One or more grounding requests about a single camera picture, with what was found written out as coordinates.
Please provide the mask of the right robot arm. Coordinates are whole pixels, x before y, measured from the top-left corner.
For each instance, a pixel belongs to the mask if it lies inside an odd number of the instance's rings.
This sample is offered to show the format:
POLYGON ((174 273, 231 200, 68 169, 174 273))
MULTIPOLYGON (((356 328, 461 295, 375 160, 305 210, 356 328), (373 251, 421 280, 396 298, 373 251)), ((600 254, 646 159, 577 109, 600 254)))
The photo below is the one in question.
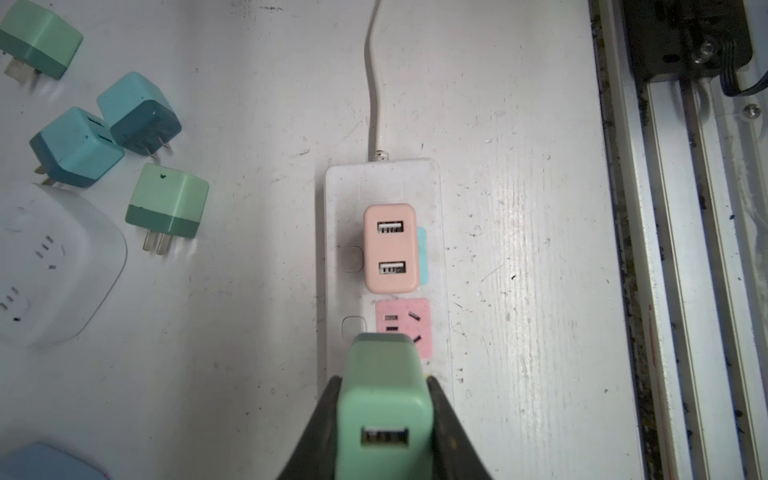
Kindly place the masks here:
POLYGON ((742 1, 624 1, 622 12, 637 82, 718 77, 731 98, 767 89, 766 75, 749 87, 739 83, 738 70, 753 55, 742 1))

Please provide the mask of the pink USB charger plug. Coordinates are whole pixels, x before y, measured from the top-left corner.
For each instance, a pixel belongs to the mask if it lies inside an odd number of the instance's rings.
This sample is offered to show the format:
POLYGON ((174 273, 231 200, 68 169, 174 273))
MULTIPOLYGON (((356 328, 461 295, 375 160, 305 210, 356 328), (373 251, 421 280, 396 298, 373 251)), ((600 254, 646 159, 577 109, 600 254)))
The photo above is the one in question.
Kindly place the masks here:
POLYGON ((405 203, 369 206, 363 216, 364 271, 374 294, 404 294, 420 285, 417 218, 405 203))

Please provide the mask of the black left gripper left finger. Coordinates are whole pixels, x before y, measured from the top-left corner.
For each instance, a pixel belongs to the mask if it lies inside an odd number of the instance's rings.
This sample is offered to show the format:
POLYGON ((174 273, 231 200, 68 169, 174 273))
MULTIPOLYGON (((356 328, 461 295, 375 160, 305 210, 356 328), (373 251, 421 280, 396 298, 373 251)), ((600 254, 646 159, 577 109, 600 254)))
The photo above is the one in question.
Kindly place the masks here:
POLYGON ((337 402, 342 379, 327 383, 293 453, 278 480, 323 479, 335 476, 337 451, 337 402))

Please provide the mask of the white multicolour power strip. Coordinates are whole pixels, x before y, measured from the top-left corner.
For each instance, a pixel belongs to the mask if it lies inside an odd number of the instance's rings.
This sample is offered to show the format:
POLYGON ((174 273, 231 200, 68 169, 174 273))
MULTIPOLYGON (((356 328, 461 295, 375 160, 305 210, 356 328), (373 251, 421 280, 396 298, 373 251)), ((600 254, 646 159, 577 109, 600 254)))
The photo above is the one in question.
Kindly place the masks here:
POLYGON ((453 394, 441 177, 436 161, 329 168, 323 193, 326 372, 360 333, 402 333, 453 394))

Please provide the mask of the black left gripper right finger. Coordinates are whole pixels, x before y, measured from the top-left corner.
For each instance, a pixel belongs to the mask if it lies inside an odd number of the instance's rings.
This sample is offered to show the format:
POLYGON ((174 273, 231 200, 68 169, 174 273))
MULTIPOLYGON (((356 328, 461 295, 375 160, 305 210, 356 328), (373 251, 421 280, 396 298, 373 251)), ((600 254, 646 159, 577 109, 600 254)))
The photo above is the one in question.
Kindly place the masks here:
POLYGON ((433 479, 490 480, 439 381, 426 379, 434 410, 432 452, 433 479))

